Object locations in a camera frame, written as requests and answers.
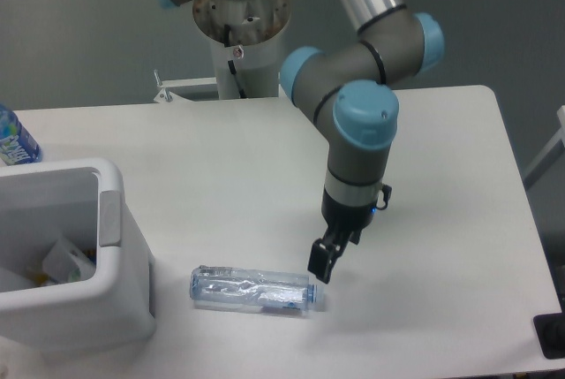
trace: plastic water bottle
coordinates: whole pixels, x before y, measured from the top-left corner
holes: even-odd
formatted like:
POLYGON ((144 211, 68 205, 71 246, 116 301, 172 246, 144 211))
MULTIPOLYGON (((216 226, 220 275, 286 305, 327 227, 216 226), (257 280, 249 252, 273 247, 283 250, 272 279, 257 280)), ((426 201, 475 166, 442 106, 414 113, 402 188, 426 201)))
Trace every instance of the plastic water bottle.
POLYGON ((19 122, 18 116, 0 104, 0 159, 7 165, 36 163, 41 149, 19 122))
POLYGON ((307 310, 323 301, 323 288, 307 275, 200 266, 191 275, 191 298, 220 304, 307 310))

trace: white table surface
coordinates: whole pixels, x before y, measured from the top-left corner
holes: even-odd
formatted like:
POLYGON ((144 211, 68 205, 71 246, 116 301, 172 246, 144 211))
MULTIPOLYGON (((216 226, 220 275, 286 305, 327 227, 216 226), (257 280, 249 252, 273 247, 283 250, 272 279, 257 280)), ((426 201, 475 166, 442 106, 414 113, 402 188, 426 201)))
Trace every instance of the white table surface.
POLYGON ((104 156, 157 259, 157 331, 72 356, 0 339, 9 378, 424 379, 563 368, 560 310, 493 93, 397 92, 389 209, 304 317, 197 309, 200 264, 304 272, 326 228, 328 146, 286 98, 19 113, 46 160, 104 156))

